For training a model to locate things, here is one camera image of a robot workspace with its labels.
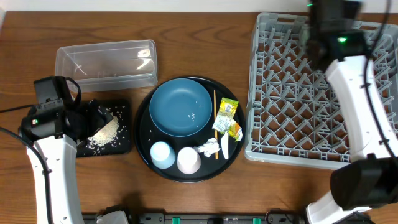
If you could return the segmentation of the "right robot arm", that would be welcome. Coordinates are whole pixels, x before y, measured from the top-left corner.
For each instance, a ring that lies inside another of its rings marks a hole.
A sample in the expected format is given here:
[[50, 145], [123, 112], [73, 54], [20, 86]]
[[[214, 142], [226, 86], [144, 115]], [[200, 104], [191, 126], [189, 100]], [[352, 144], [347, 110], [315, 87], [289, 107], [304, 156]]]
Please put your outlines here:
[[307, 54], [333, 88], [349, 136], [351, 163], [330, 191], [306, 207], [308, 223], [361, 223], [361, 214], [397, 202], [397, 136], [374, 79], [364, 32], [353, 27], [361, 1], [311, 0]]

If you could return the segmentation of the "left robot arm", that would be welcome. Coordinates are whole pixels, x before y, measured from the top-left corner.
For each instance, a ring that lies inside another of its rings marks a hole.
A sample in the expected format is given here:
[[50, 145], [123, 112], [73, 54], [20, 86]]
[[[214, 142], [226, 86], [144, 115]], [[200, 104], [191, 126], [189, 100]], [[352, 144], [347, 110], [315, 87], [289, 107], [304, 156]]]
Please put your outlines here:
[[97, 100], [73, 97], [70, 77], [53, 76], [34, 82], [38, 103], [21, 121], [32, 164], [38, 223], [83, 223], [76, 182], [76, 154], [89, 137], [113, 120]]

